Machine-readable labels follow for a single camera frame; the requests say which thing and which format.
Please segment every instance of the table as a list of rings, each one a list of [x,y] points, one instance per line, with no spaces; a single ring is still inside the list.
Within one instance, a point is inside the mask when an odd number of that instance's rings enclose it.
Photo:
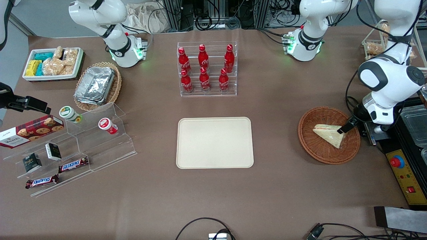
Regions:
[[[279,29],[288,32],[290,29]],[[3,239],[174,239],[198,217],[223,220],[238,239],[301,239],[317,222],[349,224],[381,234],[372,206],[406,207],[393,173],[366,139],[343,165],[310,157],[297,125],[309,109],[327,105],[348,114],[345,87],[364,61],[361,41],[369,28],[331,27],[310,62],[284,56],[279,44],[255,30],[191,31],[155,35],[147,60],[119,68],[117,100],[137,155],[38,198],[16,181],[14,164],[0,166],[0,236]],[[237,97],[181,98],[176,71],[179,41],[238,40]],[[30,37],[29,49],[81,47],[83,69],[112,61],[101,38]],[[49,103],[56,114],[74,105],[75,81],[30,83],[15,93]],[[369,90],[358,80],[350,95]],[[9,110],[2,130],[42,116]],[[248,169],[181,170],[175,165],[177,125],[184,117],[248,117],[254,165]],[[207,239],[220,225],[190,225],[181,239]],[[325,234],[354,234],[330,227]]]

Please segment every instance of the beige tray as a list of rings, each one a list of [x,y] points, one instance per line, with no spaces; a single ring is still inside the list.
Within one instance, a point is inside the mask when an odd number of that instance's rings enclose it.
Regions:
[[[183,118],[179,121],[176,148],[179,168],[249,168],[253,164],[249,118]]]

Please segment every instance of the yellow snack package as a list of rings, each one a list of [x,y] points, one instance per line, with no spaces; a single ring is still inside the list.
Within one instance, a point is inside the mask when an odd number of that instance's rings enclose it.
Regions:
[[[30,60],[28,63],[28,67],[25,70],[26,76],[35,76],[35,73],[37,72],[37,67],[41,63],[41,60]]]

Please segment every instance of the small black box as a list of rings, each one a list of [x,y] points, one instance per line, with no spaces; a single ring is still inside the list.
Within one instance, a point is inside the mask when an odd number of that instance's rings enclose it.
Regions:
[[[53,143],[47,143],[46,144],[46,152],[47,157],[49,159],[59,161],[61,160],[61,153],[59,152],[59,147]]]
[[[38,155],[33,153],[28,157],[25,157],[24,159],[22,159],[22,161],[24,162],[24,167],[27,173],[33,172],[36,169],[41,168],[41,161],[38,158]]]

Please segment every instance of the brown wicker basket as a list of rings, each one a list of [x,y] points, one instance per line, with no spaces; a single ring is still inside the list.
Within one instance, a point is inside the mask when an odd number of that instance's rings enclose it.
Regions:
[[[337,149],[315,132],[316,124],[342,126],[348,116],[338,109],[317,107],[306,112],[298,124],[298,136],[304,149],[315,159],[327,164],[343,164],[353,159],[360,148],[360,136],[357,128],[347,133],[341,148]]]
[[[117,100],[117,97],[119,96],[119,92],[120,92],[120,88],[122,86],[122,76],[120,75],[119,70],[117,69],[116,66],[114,66],[114,64],[109,63],[109,62],[100,62],[100,63],[95,63],[92,65],[92,67],[110,67],[112,69],[114,69],[115,71],[115,76],[114,76],[114,82],[111,85],[110,88],[110,92],[108,93],[108,99],[106,103],[109,102],[115,102]],[[86,71],[89,68],[87,68],[82,75],[80,76],[79,81],[77,82],[77,86],[76,89],[79,87],[80,82],[82,81],[83,76],[85,75]],[[100,105],[95,105],[95,104],[87,104],[87,103],[82,103],[77,101],[77,99],[74,99],[74,101],[76,102],[77,106],[79,107],[79,109],[85,110],[85,111],[90,111],[93,110],[95,108],[100,107]]]

